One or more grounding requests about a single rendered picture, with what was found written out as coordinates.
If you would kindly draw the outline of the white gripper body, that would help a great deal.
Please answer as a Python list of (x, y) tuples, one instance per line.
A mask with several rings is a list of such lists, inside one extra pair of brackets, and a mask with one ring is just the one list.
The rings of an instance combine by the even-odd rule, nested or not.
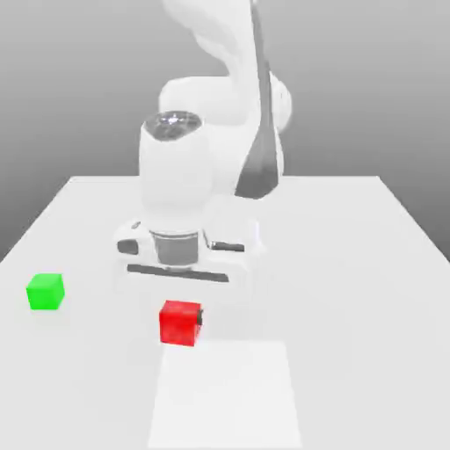
[(120, 259), (112, 273), (117, 291), (162, 304), (166, 300), (235, 304), (252, 297), (252, 272), (242, 261), (213, 259), (191, 268)]

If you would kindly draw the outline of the small red cube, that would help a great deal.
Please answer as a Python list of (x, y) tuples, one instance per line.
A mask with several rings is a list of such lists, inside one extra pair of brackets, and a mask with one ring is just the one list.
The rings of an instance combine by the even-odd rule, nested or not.
[(160, 341), (164, 344), (194, 346), (203, 324), (200, 303), (167, 300), (159, 312)]

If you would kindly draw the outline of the small green cube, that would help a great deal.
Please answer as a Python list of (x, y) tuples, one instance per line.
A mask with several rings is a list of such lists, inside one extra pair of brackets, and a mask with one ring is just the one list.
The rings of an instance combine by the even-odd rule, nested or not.
[(65, 296), (60, 273), (35, 274), (26, 286), (26, 294), (32, 310), (57, 310)]

